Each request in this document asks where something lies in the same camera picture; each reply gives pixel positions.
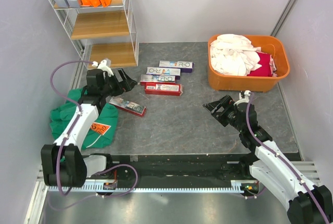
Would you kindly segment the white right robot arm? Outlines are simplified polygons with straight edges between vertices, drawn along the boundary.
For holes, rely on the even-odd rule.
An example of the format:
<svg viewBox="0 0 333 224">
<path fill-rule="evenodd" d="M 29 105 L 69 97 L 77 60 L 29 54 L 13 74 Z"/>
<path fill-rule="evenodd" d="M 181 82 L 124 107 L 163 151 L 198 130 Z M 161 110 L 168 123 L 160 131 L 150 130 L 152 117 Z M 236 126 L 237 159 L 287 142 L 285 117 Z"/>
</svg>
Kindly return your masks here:
<svg viewBox="0 0 333 224">
<path fill-rule="evenodd" d="M 239 161 L 244 179 L 254 178 L 284 206 L 290 223 L 332 223 L 332 193 L 318 186 L 286 157 L 273 138 L 258 124 L 254 93 L 242 91 L 239 100 L 225 95 L 203 107 L 222 126 L 239 132 L 250 153 Z"/>
</svg>

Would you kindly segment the red barcode toothpaste box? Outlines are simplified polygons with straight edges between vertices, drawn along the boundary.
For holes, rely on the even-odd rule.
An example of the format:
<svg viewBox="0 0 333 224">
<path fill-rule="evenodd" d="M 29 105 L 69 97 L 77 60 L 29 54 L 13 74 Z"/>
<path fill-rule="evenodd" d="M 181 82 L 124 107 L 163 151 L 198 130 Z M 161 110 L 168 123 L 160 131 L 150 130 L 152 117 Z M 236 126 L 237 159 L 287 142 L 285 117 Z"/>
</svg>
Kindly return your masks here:
<svg viewBox="0 0 333 224">
<path fill-rule="evenodd" d="M 181 84 L 163 84 L 163 83 L 146 83 L 144 91 L 146 94 L 181 96 L 183 86 Z"/>
</svg>

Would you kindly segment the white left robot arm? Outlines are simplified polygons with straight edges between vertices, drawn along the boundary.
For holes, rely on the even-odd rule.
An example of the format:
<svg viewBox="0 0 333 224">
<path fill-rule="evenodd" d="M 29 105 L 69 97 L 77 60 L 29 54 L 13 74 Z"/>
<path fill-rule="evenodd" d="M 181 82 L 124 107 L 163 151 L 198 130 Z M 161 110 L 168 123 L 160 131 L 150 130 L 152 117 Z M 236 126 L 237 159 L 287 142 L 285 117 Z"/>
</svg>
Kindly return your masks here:
<svg viewBox="0 0 333 224">
<path fill-rule="evenodd" d="M 103 179 L 112 177 L 114 166 L 111 156 L 92 154 L 83 156 L 81 148 L 92 124 L 107 107 L 107 98 L 131 91 L 137 82 L 123 69 L 118 69 L 119 80 L 112 72 L 100 68 L 87 72 L 87 85 L 83 88 L 72 119 L 53 144 L 41 149 L 44 182 L 47 186 L 79 188 L 86 178 L 98 174 Z"/>
</svg>

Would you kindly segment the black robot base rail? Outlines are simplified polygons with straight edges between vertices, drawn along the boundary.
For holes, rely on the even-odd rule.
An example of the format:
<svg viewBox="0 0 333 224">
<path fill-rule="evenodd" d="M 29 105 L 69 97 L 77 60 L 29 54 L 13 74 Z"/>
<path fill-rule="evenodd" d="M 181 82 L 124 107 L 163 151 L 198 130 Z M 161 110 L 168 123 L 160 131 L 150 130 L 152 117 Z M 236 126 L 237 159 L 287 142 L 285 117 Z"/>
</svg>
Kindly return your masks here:
<svg viewBox="0 0 333 224">
<path fill-rule="evenodd" d="M 121 164 L 95 179 L 115 179 L 119 187 L 129 188 L 213 188 L 227 187 L 231 181 L 253 181 L 248 165 L 251 154 L 169 154 L 109 155 L 107 168 Z"/>
</svg>

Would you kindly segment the red silver R&O box front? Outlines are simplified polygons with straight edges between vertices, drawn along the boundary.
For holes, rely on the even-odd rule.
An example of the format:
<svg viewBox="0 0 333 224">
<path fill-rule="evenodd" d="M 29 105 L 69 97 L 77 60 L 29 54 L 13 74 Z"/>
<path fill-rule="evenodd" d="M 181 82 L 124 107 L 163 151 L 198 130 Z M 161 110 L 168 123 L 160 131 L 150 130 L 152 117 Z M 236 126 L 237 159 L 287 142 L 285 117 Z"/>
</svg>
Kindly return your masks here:
<svg viewBox="0 0 333 224">
<path fill-rule="evenodd" d="M 120 97 L 114 97 L 109 101 L 109 104 L 115 106 L 116 108 L 126 111 L 130 114 L 143 117 L 146 113 L 146 107 L 139 105 L 137 103 L 124 100 Z"/>
</svg>

